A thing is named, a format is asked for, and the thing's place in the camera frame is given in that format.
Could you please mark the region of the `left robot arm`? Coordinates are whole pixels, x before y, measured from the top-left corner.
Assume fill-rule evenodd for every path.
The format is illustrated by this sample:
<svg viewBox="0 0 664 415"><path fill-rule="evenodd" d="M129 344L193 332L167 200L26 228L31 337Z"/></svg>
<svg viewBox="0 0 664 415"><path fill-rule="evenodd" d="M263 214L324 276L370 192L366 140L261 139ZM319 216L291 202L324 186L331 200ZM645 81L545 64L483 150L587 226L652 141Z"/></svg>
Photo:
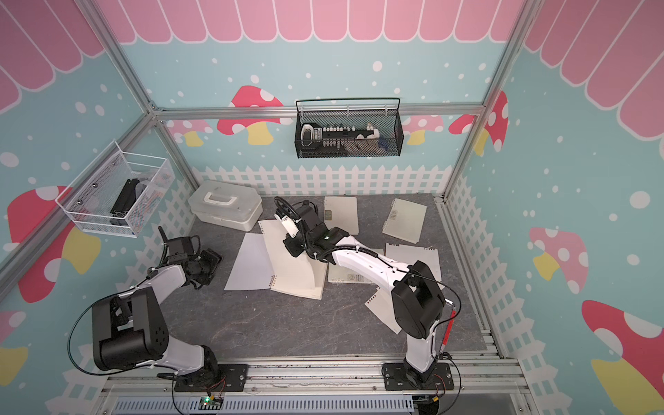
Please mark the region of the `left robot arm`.
<svg viewBox="0 0 664 415"><path fill-rule="evenodd" d="M74 361L71 338L67 339L67 357L84 375L165 368L172 372L163 375L166 379L216 383L221 370L212 349L173 337L161 304L180 288L200 290L210 285L222 257L204 249L197 235L170 239L163 228L157 230L164 243L157 266L137 285L88 306L74 323L77 326L87 313L91 315L93 362L98 371L86 370Z"/></svg>

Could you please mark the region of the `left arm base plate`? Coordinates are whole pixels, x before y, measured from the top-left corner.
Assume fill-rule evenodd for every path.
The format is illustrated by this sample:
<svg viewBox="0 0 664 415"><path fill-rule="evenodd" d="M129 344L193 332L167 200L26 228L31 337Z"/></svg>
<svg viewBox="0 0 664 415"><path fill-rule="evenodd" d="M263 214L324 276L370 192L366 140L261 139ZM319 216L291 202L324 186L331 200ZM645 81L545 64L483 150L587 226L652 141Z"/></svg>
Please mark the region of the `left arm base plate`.
<svg viewBox="0 0 664 415"><path fill-rule="evenodd" d="M247 364L218 364L216 369L202 368L176 378L177 393L243 392Z"/></svg>

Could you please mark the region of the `torn white page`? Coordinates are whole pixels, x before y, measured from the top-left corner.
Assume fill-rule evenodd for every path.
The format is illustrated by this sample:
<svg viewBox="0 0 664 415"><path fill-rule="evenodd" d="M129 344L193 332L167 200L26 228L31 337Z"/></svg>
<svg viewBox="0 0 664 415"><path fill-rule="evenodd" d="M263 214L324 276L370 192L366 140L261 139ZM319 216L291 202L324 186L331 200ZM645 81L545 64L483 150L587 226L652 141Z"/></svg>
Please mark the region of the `torn white page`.
<svg viewBox="0 0 664 415"><path fill-rule="evenodd" d="M435 280L442 281L439 251L435 248L387 244L385 255L389 259L408 264L409 266L414 265L417 261L421 261L429 267Z"/></svg>

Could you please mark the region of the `large cream spiral notebook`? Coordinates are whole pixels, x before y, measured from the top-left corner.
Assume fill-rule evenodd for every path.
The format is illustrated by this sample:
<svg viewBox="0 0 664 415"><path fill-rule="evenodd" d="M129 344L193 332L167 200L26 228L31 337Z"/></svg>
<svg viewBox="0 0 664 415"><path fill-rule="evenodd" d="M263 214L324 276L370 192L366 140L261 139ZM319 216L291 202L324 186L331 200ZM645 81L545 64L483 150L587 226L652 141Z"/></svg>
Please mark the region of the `large cream spiral notebook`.
<svg viewBox="0 0 664 415"><path fill-rule="evenodd" d="M340 228L351 235L359 234L357 199L347 196L324 198L324 223L328 229Z"/></svg>

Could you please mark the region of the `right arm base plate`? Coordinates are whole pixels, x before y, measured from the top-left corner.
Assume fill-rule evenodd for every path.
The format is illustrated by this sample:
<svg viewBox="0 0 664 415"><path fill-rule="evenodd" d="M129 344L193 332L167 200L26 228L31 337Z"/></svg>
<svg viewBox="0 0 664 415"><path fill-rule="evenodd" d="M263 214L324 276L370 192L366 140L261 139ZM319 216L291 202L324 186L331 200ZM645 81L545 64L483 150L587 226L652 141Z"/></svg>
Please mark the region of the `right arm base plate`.
<svg viewBox="0 0 664 415"><path fill-rule="evenodd" d="M384 363L381 375L387 391L439 391L449 392L456 389L448 363L434 363L424 373L420 373L405 361Z"/></svg>

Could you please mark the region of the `small green spiral notebook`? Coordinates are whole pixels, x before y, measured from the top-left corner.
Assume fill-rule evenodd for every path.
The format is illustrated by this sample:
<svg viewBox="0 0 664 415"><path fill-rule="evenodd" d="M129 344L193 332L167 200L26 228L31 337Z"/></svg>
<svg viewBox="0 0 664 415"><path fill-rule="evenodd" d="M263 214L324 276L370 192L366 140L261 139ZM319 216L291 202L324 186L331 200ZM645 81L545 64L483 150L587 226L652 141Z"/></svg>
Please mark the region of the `small green spiral notebook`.
<svg viewBox="0 0 664 415"><path fill-rule="evenodd" d="M316 276L307 259L293 259L287 254L271 262L264 235L247 233L224 288L227 292L273 290L274 292L321 300L324 277Z"/></svg>

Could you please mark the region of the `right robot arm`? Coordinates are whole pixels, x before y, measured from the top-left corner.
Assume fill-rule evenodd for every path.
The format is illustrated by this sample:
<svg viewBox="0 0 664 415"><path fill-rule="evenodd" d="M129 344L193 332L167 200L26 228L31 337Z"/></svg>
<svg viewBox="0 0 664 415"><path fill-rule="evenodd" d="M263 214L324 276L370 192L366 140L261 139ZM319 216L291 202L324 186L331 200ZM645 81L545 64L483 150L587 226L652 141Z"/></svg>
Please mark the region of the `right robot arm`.
<svg viewBox="0 0 664 415"><path fill-rule="evenodd" d="M434 350L437 327L446 305L444 285L435 280L422 261L412 265L389 259L340 228L327 228L316 204L307 200L294 207L276 196L275 217L287 232L286 250L292 257L306 254L322 263L348 268L375 283L392 299L396 323L407 334L405 368L420 381L428 380L437 366Z"/></svg>

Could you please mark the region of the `cream spiral notebook with label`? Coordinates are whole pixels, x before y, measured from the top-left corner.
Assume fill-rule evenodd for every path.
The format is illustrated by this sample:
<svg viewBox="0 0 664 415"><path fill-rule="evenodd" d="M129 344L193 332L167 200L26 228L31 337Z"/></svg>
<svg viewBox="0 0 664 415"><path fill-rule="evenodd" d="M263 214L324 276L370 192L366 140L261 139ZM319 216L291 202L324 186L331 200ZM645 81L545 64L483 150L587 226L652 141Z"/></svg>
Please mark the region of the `cream spiral notebook with label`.
<svg viewBox="0 0 664 415"><path fill-rule="evenodd" d="M382 233L413 244L419 242L427 206L395 199L384 223Z"/></svg>

